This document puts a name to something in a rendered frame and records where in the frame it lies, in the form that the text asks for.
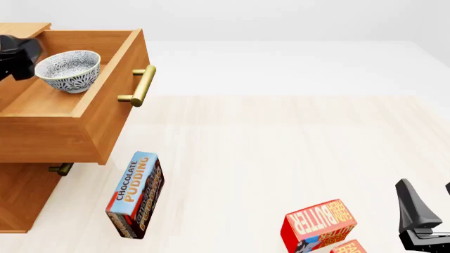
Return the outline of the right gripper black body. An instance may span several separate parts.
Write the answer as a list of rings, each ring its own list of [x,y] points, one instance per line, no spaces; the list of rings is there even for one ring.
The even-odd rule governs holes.
[[[423,225],[406,229],[399,224],[399,237],[405,250],[410,251],[450,251],[450,233],[435,233],[436,225]]]

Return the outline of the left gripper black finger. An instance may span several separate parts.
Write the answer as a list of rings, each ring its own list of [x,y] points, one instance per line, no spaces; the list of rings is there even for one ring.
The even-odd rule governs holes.
[[[15,67],[12,75],[16,81],[29,79],[34,76],[34,69],[38,58],[43,53],[38,39],[15,38],[17,52],[15,55]]]

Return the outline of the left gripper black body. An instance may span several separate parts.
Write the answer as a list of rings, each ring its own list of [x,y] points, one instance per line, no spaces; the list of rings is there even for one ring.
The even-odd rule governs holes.
[[[25,54],[21,53],[22,40],[12,35],[0,35],[0,80],[12,75],[15,80],[24,79],[21,63]]]

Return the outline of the patterned black and white bowl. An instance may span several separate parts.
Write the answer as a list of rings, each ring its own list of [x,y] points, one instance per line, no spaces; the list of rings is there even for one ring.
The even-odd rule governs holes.
[[[34,75],[52,88],[68,93],[89,90],[100,73],[97,52],[74,50],[49,56],[36,64]]]

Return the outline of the open wooden drawer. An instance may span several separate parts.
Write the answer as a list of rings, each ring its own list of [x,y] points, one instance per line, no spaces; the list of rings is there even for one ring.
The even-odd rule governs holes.
[[[89,90],[68,93],[38,77],[0,81],[0,163],[105,164],[129,116],[138,71],[149,65],[144,33],[45,30],[44,56],[89,50],[101,57]]]

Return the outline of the wooden cabinet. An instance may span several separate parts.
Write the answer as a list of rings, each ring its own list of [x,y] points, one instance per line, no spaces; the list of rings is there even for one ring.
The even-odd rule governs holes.
[[[50,22],[0,22],[0,34],[36,37],[49,30]],[[0,112],[32,83],[7,77],[0,82]],[[59,164],[0,163],[0,233],[27,233],[32,229],[60,176],[49,172]]]

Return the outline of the red butter box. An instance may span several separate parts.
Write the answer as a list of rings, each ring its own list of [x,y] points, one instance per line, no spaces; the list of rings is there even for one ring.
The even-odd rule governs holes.
[[[332,248],[330,253],[367,253],[358,240],[350,240],[344,244]]]
[[[342,200],[331,200],[286,214],[281,238],[288,253],[308,253],[342,242],[356,225]]]

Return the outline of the chocolate pudding box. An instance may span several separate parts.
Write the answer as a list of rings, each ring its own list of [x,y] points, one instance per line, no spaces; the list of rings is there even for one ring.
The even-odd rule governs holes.
[[[105,208],[121,237],[144,238],[164,184],[158,155],[135,152]]]

